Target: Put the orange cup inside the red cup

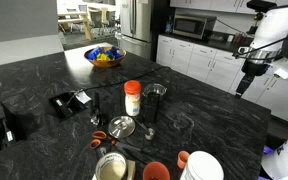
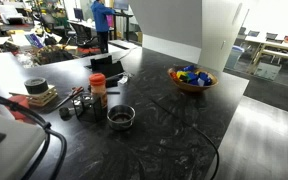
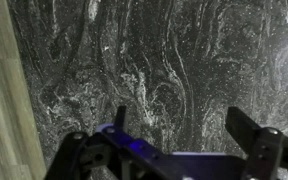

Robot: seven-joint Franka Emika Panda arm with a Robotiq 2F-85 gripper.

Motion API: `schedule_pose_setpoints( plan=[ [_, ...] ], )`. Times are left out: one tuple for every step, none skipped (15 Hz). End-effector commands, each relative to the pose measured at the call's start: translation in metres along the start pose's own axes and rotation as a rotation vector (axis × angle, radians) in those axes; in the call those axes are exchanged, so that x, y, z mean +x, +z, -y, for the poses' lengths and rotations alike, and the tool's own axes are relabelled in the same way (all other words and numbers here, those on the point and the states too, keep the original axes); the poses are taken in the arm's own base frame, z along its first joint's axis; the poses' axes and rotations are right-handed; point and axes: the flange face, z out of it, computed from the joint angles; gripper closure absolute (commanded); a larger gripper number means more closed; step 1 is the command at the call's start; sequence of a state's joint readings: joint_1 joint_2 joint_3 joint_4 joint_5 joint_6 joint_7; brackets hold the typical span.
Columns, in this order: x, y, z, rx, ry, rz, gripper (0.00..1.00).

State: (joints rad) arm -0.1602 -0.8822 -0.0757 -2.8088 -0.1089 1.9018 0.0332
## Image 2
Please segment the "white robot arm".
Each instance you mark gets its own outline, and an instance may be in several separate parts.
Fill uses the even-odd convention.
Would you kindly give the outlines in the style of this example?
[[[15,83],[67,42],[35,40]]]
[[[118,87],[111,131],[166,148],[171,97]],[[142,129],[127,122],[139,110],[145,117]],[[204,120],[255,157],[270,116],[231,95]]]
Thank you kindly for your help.
[[[17,180],[46,138],[36,125],[0,114],[0,180]]]

